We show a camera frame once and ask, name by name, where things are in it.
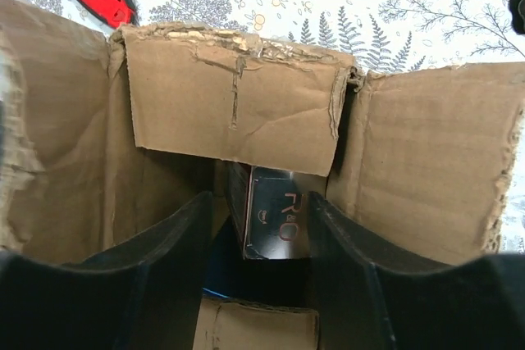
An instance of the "black curved panel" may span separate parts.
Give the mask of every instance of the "black curved panel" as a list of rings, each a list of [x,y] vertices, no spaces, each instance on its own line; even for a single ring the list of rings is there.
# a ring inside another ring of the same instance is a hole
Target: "black curved panel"
[[[525,257],[462,266],[420,257],[310,194],[308,236],[325,350],[525,348]]]
[[[78,265],[0,252],[0,348],[191,350],[212,195]]]

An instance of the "cardboard piece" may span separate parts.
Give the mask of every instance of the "cardboard piece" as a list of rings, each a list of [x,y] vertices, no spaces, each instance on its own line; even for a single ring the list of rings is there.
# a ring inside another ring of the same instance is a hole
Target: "cardboard piece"
[[[318,314],[203,298],[194,350],[316,350]]]
[[[327,176],[354,57],[202,25],[123,26],[139,147]]]
[[[81,261],[212,187],[212,161],[135,147],[121,47],[17,0],[0,0],[0,30],[0,246]]]
[[[496,252],[524,100],[524,63],[369,73],[327,197],[424,257]]]

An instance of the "fern leaf pattern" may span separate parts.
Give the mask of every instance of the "fern leaf pattern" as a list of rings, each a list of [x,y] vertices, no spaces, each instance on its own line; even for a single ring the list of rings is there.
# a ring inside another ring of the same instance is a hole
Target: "fern leaf pattern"
[[[361,52],[366,52],[366,48],[362,48],[364,41],[359,36],[361,34],[357,31],[355,26],[349,21],[346,16],[345,6],[341,6],[337,13],[338,27],[339,27],[339,49],[342,52],[352,53],[357,55]]]
[[[372,70],[388,72],[390,71],[391,50],[388,49],[390,41],[372,15],[370,15],[370,21],[372,22],[373,40],[367,56],[363,57],[363,62]]]
[[[412,32],[409,32],[404,46],[397,52],[394,59],[390,62],[390,73],[400,73],[404,70],[409,59],[410,48],[412,47]]]
[[[334,33],[328,25],[326,20],[325,13],[322,12],[319,17],[319,45],[324,48],[335,49],[337,39],[334,38]]]
[[[423,62],[427,59],[427,57],[422,57],[418,61],[416,61],[412,67],[410,67],[410,71],[417,71],[421,69],[421,66],[423,66]]]
[[[326,13],[322,12],[319,16],[319,35],[317,45],[325,48],[338,49],[342,52],[351,53],[356,56],[357,61],[362,66],[380,73],[404,73],[407,71],[420,70],[425,64],[426,56],[419,58],[410,65],[410,53],[413,46],[413,33],[409,34],[403,47],[392,55],[390,50],[390,40],[383,29],[379,26],[374,16],[370,15],[372,26],[372,42],[366,44],[362,39],[362,33],[358,30],[362,26],[354,26],[347,17],[345,6],[341,6],[337,13],[338,34],[333,31],[326,19]],[[288,33],[288,40],[296,42],[292,32]],[[305,19],[301,27],[300,39],[302,44],[315,44],[316,38],[310,31],[310,21]]]
[[[307,45],[315,44],[315,38],[310,32],[310,22],[308,21],[308,18],[304,20],[303,27],[301,28],[301,43]]]

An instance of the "black plastic part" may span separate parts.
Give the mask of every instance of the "black plastic part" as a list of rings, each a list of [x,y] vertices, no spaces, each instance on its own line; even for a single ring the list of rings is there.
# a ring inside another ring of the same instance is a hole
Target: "black plastic part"
[[[456,267],[396,247],[311,193],[325,350],[525,348],[525,256]]]
[[[0,348],[191,350],[212,195],[78,265],[0,252]]]
[[[310,259],[244,259],[236,237],[229,218],[213,240],[204,282],[210,294],[275,307],[308,306]]]
[[[525,34],[525,0],[509,0],[512,28],[517,34]]]

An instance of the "floral tablecloth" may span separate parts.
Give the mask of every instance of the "floral tablecloth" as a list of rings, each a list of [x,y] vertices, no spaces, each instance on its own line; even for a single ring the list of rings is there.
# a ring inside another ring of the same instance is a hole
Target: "floral tablecloth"
[[[30,0],[109,33],[76,0]],[[466,61],[525,61],[508,0],[135,0],[141,25],[200,20],[267,38],[355,54],[373,70],[400,72]],[[525,139],[504,214],[502,249],[525,253]]]

